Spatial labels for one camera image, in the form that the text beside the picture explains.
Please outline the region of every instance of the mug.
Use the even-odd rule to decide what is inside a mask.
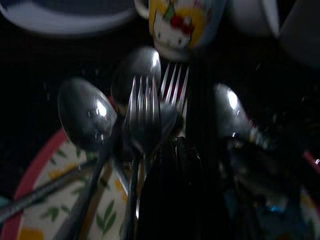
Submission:
[[[186,61],[215,37],[227,0],[134,0],[138,14],[149,19],[149,32],[160,55]]]
[[[279,36],[277,0],[229,0],[227,13],[235,28],[253,36]]]
[[[293,7],[282,26],[277,0],[229,0],[227,13],[240,32],[273,36],[294,60],[320,69],[320,1],[291,2]]]

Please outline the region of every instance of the red plate rim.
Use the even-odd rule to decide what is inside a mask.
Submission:
[[[46,166],[47,162],[51,156],[59,149],[60,145],[67,140],[65,131],[61,128],[59,129],[49,141],[42,147],[38,152],[36,157],[33,159],[32,164],[28,167],[27,171],[23,175],[19,186],[15,192],[14,199],[19,198],[33,190],[34,184],[38,179],[43,168]],[[18,232],[20,221],[22,218],[22,213],[16,215],[15,217],[9,219],[5,222],[2,229],[3,240],[16,240],[18,239]]]

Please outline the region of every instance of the plate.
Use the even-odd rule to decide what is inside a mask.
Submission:
[[[39,152],[23,176],[15,199],[57,178],[65,171],[92,159],[95,153],[73,145],[60,129]],[[81,240],[117,240],[125,216],[127,195],[118,178],[109,171],[99,179],[81,230]],[[42,199],[11,218],[3,227],[3,240],[52,240],[69,214],[90,173],[79,177],[64,188]]]
[[[300,191],[300,209],[308,236],[310,239],[320,239],[320,206],[312,200],[304,187]]]
[[[22,29],[53,37],[108,31],[136,16],[132,0],[0,0],[0,12]]]

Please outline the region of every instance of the hello kitty print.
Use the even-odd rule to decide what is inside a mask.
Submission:
[[[161,45],[184,49],[194,47],[201,38],[211,6],[205,0],[158,0],[152,4],[150,21],[153,38]]]

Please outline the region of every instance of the fork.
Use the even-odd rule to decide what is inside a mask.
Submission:
[[[188,77],[189,77],[189,67],[187,68],[186,73],[185,73],[185,77],[184,77],[184,81],[182,84],[182,90],[181,90],[181,94],[180,94],[179,99],[178,99],[178,91],[179,91],[179,83],[180,83],[182,65],[180,65],[178,75],[177,75],[177,78],[175,81],[176,70],[177,70],[177,64],[175,64],[174,69],[173,69],[173,73],[172,73],[172,77],[171,77],[171,81],[170,81],[168,90],[165,95],[169,69],[170,69],[170,63],[168,63],[168,65],[166,67],[163,81],[161,84],[161,99],[166,104],[175,105],[176,110],[179,113],[179,115],[182,115],[182,113],[184,111],[184,105],[185,105],[185,99],[186,99],[186,90],[187,90]]]
[[[124,120],[125,128],[130,136],[132,144],[143,154],[144,178],[151,168],[152,154],[157,150],[161,141],[161,122],[159,102],[155,79],[149,87],[149,78],[146,78],[145,91],[143,78],[140,77],[137,94],[136,77],[133,79],[127,113]],[[140,159],[133,158],[132,175],[128,193],[128,201],[125,209],[125,217],[122,227],[121,240],[134,239],[134,223],[137,207],[137,182]]]

